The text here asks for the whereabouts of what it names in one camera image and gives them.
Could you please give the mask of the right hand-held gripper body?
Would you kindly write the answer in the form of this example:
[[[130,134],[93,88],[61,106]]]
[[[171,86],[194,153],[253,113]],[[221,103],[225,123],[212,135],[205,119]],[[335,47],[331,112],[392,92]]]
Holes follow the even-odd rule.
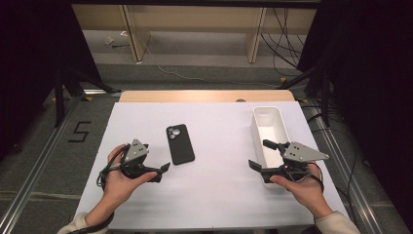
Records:
[[[310,176],[308,165],[320,160],[327,160],[329,156],[300,142],[288,142],[285,151],[280,151],[283,164],[277,168],[269,168],[269,175],[262,175],[265,183],[270,183],[272,176],[282,176],[290,181],[298,182]]]

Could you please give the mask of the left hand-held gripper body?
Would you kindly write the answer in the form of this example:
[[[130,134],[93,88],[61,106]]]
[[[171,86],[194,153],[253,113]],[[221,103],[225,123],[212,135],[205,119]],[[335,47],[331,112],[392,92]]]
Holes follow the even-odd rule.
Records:
[[[138,178],[146,173],[144,160],[148,153],[137,138],[129,145],[129,148],[121,158],[121,172],[128,178]]]

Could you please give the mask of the white plastic bin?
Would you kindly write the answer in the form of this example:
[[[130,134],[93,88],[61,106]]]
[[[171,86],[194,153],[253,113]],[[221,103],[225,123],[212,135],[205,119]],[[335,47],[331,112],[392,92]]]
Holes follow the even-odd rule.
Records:
[[[256,163],[263,169],[278,168],[283,164],[278,150],[263,145],[267,139],[274,143],[290,142],[281,111],[274,106],[258,106],[253,109],[251,133],[256,153]]]

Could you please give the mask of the person's right hand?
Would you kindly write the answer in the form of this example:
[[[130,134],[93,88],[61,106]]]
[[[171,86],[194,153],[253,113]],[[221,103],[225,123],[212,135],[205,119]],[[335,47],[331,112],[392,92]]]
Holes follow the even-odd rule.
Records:
[[[286,188],[301,205],[314,213],[316,209],[320,209],[326,202],[321,185],[318,182],[320,177],[318,166],[315,163],[310,163],[308,168],[311,175],[306,176],[299,182],[290,181],[280,175],[273,175],[270,181]]]

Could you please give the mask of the person's left hand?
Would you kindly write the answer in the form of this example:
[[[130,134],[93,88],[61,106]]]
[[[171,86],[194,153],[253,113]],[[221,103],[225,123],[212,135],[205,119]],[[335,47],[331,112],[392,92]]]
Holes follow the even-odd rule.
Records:
[[[118,208],[130,198],[138,186],[156,175],[155,172],[149,172],[138,178],[128,178],[118,170],[109,172],[102,197],[103,204],[113,209]]]

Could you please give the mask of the white table mat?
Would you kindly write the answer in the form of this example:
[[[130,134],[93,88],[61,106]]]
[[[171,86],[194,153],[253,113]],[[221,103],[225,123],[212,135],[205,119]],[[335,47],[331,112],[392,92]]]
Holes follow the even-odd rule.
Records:
[[[161,182],[141,185],[110,224],[119,231],[276,228],[312,223],[310,212],[282,187],[267,187],[248,163],[254,102],[118,102],[112,109],[78,209],[101,198],[96,184],[109,152],[137,138],[148,144],[147,167],[171,161],[166,129],[186,125],[195,159],[171,166]]]

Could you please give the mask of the black metal stand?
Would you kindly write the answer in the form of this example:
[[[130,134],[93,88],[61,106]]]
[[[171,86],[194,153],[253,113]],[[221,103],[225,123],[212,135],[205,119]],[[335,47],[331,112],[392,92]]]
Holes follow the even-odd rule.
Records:
[[[118,94],[121,92],[121,90],[107,86],[97,78],[73,67],[64,66],[60,68],[56,72],[55,78],[56,128],[60,126],[65,118],[63,90],[66,90],[72,97],[83,98],[86,95],[86,91],[81,86],[81,82],[90,83],[107,94]]]
[[[319,61],[302,74],[279,86],[279,90],[287,90],[305,79],[309,79],[304,93],[307,97],[314,97],[317,93],[321,95],[321,111],[319,116],[327,128],[330,127],[328,120],[328,103],[330,96],[329,73],[325,66]]]

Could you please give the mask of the black curtain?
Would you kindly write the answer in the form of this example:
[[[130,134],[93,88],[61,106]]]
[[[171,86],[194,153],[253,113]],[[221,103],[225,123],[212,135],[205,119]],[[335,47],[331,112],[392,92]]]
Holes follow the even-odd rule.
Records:
[[[0,159],[26,132],[60,71],[100,80],[72,5],[0,0]]]
[[[336,101],[413,234],[413,0],[320,0],[299,68],[328,45]]]

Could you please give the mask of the light wooden shelf unit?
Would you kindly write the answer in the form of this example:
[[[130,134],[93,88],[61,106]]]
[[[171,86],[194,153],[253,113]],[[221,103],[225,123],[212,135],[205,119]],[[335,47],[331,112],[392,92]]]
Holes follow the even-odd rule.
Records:
[[[313,9],[149,5],[74,4],[72,9],[84,30],[127,32],[135,61],[143,60],[153,32],[176,31],[241,33],[247,60],[254,63],[260,34],[305,35],[316,14]]]

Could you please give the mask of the aluminium floor rail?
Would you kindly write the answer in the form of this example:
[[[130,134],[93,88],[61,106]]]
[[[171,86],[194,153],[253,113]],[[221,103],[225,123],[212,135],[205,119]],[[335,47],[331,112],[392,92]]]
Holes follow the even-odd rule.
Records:
[[[55,98],[48,96],[18,148],[0,162],[0,234],[56,234],[76,214],[118,99],[63,100],[66,117],[59,127]]]
[[[327,164],[327,168],[333,168],[335,188],[345,202],[351,220],[363,234],[384,234],[384,229],[369,204],[359,179],[357,169],[363,167],[363,164],[357,144],[344,129],[338,110],[328,106],[330,127],[327,128],[319,116],[321,100],[310,98],[302,105],[302,109],[319,148],[326,150],[331,156],[331,163]]]

